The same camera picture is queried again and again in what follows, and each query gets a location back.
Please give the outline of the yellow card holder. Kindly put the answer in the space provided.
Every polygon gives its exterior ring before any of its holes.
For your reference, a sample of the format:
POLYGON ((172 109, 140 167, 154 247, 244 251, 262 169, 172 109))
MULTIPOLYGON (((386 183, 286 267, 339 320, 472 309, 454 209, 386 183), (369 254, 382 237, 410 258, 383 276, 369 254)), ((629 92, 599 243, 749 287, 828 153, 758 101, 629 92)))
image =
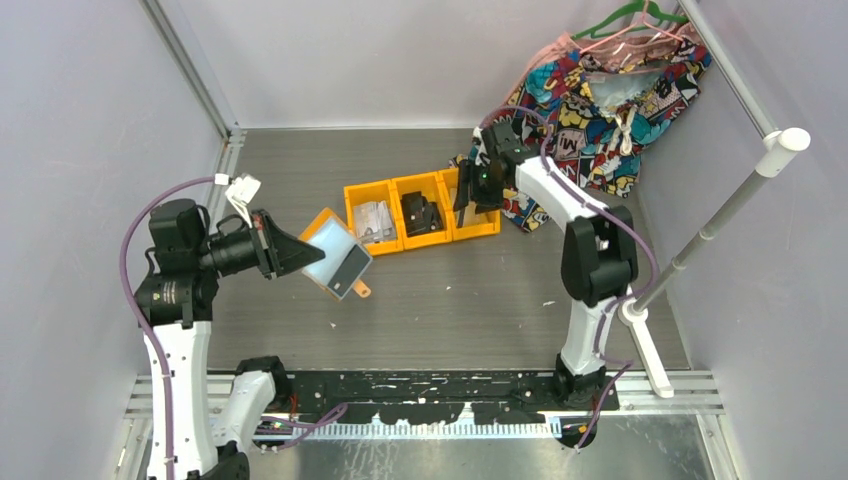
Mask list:
POLYGON ((351 293, 360 298, 368 298, 372 294, 372 289, 363 280, 363 275, 367 270, 343 299, 338 299, 327 286, 332 270, 341 263, 342 258, 353 245, 358 244, 366 248, 359 243, 348 229, 347 224, 333 210, 324 208, 300 234, 299 239, 325 252, 324 260, 303 268, 302 272, 332 298, 341 301, 351 293))

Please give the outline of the dark grey credit card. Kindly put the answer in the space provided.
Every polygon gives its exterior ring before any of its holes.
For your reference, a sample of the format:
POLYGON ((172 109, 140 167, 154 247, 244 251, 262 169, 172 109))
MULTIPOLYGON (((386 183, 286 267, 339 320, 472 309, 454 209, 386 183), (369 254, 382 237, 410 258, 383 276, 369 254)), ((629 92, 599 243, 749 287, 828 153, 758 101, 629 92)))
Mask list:
POLYGON ((342 258, 341 263, 332 270, 332 275, 327 282, 330 292, 338 299, 343 299, 371 263, 372 257, 368 250, 361 245, 353 245, 342 258))

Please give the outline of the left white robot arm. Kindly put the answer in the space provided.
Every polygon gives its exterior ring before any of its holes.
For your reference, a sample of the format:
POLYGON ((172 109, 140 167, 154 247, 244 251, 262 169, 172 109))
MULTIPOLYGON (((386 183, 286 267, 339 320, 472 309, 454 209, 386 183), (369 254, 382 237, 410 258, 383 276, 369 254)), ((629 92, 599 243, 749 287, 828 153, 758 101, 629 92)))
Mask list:
POLYGON ((149 272, 133 300, 153 379, 150 479, 247 479, 247 449, 265 411, 290 403, 293 387, 282 361, 241 361, 224 410, 211 419, 208 352, 213 302, 221 278, 257 269, 269 280, 324 259, 325 253, 282 231, 256 209, 230 232, 210 230, 208 210, 191 199, 152 209, 149 272))

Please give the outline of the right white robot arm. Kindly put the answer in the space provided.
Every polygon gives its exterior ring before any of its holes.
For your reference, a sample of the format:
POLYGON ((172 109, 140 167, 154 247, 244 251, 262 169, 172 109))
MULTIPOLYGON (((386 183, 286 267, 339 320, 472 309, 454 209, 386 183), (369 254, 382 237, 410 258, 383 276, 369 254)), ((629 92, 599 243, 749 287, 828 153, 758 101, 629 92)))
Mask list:
POLYGON ((507 122, 475 128, 475 154, 459 161, 454 207, 501 208, 506 189, 535 201, 562 230, 560 277, 571 299, 566 341, 557 354, 552 393, 565 409, 582 409, 606 384, 609 309, 631 293, 639 273, 632 214, 577 187, 540 149, 524 144, 507 122))

